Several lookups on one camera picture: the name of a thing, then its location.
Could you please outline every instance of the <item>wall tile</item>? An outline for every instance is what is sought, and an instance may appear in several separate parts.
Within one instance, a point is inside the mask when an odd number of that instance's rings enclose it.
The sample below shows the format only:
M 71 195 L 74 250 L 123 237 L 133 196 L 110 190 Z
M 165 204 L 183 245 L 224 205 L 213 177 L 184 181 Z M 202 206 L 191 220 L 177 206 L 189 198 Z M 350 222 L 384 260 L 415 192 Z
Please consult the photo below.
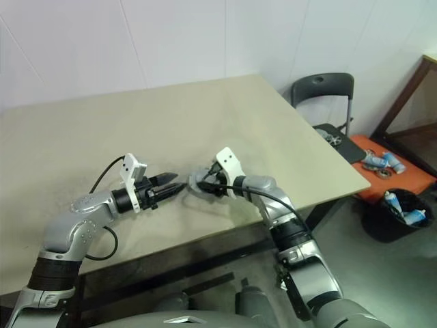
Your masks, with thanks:
M 125 0 L 150 87 L 225 76 L 225 0 Z
M 145 87 L 117 0 L 16 0 L 2 16 L 48 99 Z
M 45 96 L 43 82 L 0 20 L 0 111 Z
M 298 46 L 309 0 L 229 0 L 226 73 L 260 73 L 283 89 Z

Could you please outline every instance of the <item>black trash can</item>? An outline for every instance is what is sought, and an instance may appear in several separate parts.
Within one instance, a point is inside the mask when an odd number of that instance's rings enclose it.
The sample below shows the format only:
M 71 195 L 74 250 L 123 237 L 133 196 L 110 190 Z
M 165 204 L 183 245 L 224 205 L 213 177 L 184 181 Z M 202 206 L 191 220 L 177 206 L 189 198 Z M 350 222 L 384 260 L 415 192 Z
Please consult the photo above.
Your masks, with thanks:
M 399 212 L 384 198 L 381 198 L 378 203 L 366 211 L 361 219 L 361 224 L 368 235 L 377 241 L 390 243 L 432 224 L 434 216 L 431 208 L 417 195 L 404 189 L 389 189 L 388 191 L 396 195 L 404 212 L 425 210 L 426 219 L 408 225 Z

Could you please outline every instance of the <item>white wall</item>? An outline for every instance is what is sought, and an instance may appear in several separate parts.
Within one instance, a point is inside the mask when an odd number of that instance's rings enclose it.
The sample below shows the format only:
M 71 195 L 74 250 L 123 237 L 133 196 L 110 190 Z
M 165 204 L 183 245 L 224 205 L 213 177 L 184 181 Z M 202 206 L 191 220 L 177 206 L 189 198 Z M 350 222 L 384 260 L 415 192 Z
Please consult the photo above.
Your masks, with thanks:
M 429 71 L 414 94 L 387 128 L 394 133 L 437 123 L 437 72 Z
M 261 73 L 283 93 L 329 71 L 356 79 L 370 133 L 437 44 L 437 0 L 0 0 L 1 108 Z M 342 99 L 310 123 L 344 121 Z

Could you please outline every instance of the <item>beige tabletop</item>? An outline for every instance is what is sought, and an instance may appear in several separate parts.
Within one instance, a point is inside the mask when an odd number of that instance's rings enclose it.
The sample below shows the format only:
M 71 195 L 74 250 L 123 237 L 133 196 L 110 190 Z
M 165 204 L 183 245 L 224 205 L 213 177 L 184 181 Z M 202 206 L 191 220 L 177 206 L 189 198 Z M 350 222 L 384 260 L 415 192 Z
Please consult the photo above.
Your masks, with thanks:
M 86 194 L 117 156 L 131 152 L 148 176 L 178 180 L 229 146 L 246 174 L 270 175 L 296 208 L 369 187 L 261 77 L 250 75 L 9 109 L 0 134 L 0 294 L 29 279 L 44 226 Z M 99 189 L 119 188 L 119 167 Z M 107 261 L 84 260 L 81 272 L 138 258 L 259 221 L 243 200 L 216 203 L 183 191 L 158 210 L 122 216 L 119 249 Z M 90 253 L 108 254 L 109 234 Z

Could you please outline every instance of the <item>blue and white can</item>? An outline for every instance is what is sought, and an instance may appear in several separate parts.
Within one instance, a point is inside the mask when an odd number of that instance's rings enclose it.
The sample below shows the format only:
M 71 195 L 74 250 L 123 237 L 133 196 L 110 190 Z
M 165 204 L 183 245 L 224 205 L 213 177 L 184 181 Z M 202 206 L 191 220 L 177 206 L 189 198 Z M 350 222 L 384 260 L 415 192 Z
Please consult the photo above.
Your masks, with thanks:
M 409 226 L 426 219 L 425 210 L 412 210 L 404 216 L 405 223 Z
M 390 167 L 397 173 L 401 174 L 404 172 L 407 168 L 404 164 L 402 164 L 399 159 L 395 157 L 391 152 L 385 152 L 382 155 L 383 159 L 386 159 L 387 162 L 389 162 Z
M 397 196 L 395 193 L 391 193 L 389 191 L 386 191 L 384 193 L 384 199 L 386 201 L 387 204 L 389 204 L 390 206 L 392 206 L 393 208 L 395 208 L 397 210 L 397 212 L 399 212 L 399 214 L 404 217 L 404 214 L 402 212 L 402 207 L 401 204 L 399 203 L 399 200 L 397 199 Z
M 362 160 L 362 162 L 371 166 L 379 167 L 381 169 L 389 166 L 389 162 L 386 159 L 381 159 L 380 157 L 376 157 L 368 152 L 366 153 L 366 157 Z

